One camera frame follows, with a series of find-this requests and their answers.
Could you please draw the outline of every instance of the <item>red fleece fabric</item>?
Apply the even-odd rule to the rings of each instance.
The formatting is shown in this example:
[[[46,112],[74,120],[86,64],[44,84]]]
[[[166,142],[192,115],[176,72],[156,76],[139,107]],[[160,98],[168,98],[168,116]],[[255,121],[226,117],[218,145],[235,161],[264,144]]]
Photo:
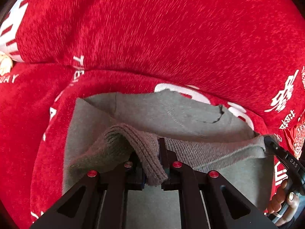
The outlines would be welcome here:
[[[24,229],[61,196],[75,99],[102,92],[169,88],[223,104],[294,152],[283,129],[305,109],[304,50],[291,0],[19,0],[0,27],[0,51],[32,64],[0,79],[0,157],[14,166],[1,170],[0,198]],[[24,75],[10,88],[16,69]],[[275,186],[283,178],[276,161]]]

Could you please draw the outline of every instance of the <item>silver screw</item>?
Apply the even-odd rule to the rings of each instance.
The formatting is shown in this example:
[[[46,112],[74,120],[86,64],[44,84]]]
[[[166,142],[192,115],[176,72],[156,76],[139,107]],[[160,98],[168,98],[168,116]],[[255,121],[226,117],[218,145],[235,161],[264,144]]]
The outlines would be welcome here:
[[[133,163],[130,162],[130,161],[127,161],[127,162],[124,163],[124,167],[126,167],[126,168],[131,168],[132,165],[133,165]]]

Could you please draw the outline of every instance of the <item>white chinese character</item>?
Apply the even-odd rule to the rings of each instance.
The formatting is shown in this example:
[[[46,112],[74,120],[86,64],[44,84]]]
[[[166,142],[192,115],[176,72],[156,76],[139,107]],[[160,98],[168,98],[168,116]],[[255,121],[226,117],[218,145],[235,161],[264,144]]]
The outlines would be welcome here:
[[[278,94],[272,99],[270,106],[273,108],[265,110],[265,112],[270,112],[275,109],[278,113],[286,107],[286,103],[290,100],[293,91],[293,82],[298,74],[299,70],[295,71],[294,76],[289,76],[285,82],[284,90],[280,90]]]

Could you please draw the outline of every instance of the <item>human hand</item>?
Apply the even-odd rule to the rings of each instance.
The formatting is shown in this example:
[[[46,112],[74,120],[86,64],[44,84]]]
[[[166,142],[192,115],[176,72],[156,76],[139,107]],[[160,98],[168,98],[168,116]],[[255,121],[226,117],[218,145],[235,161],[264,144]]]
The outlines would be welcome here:
[[[287,179],[282,182],[281,186],[276,191],[276,194],[272,197],[271,201],[269,202],[267,208],[269,213],[280,211],[282,207],[281,203],[283,203],[284,200],[286,199],[286,194],[284,191],[286,185],[287,185]],[[291,219],[293,218],[294,214],[298,209],[300,203],[299,197],[293,192],[291,192],[287,197],[287,203],[289,207],[287,208],[283,216],[275,223],[276,226],[281,226],[291,221]]]

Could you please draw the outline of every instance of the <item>fingernail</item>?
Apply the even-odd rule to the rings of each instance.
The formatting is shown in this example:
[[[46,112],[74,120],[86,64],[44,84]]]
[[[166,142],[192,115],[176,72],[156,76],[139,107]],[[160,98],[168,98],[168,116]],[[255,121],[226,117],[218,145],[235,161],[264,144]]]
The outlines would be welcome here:
[[[288,198],[288,199],[292,201],[292,200],[293,200],[293,197],[294,197],[293,192],[290,192],[289,198]]]

